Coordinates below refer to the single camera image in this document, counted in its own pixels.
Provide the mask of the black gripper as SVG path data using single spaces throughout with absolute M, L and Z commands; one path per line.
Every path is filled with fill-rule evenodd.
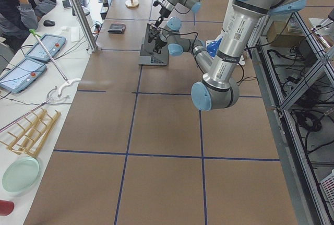
M 169 18 L 171 12 L 172 12 L 171 7 L 161 6 L 161 9 L 159 11 L 160 17 L 156 21 L 155 26 L 159 26 L 163 22 L 163 18 Z
M 162 48 L 167 45 L 167 42 L 161 39 L 159 30 L 150 30 L 150 33 L 148 33 L 148 43 L 152 42 L 154 42 L 153 50 L 157 54 L 160 54 Z

